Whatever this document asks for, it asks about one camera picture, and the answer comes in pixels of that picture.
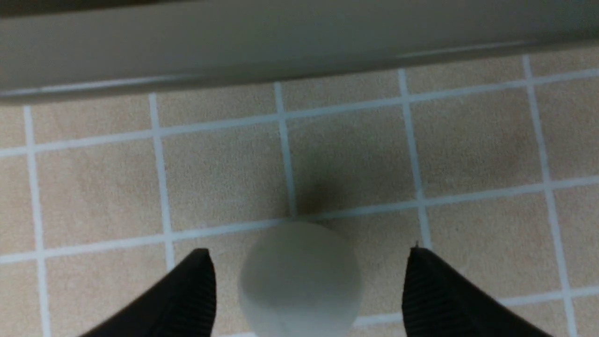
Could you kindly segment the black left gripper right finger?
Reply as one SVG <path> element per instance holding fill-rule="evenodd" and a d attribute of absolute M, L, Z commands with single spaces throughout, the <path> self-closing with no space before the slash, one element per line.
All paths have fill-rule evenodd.
<path fill-rule="evenodd" d="M 412 247 L 402 293 L 409 337 L 545 337 L 434 252 Z"/>

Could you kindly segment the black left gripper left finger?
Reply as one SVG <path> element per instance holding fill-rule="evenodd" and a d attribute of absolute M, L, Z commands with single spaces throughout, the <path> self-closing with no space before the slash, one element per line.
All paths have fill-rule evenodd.
<path fill-rule="evenodd" d="M 124 309 L 84 337 L 209 337 L 217 282 L 207 248 L 197 248 Z"/>

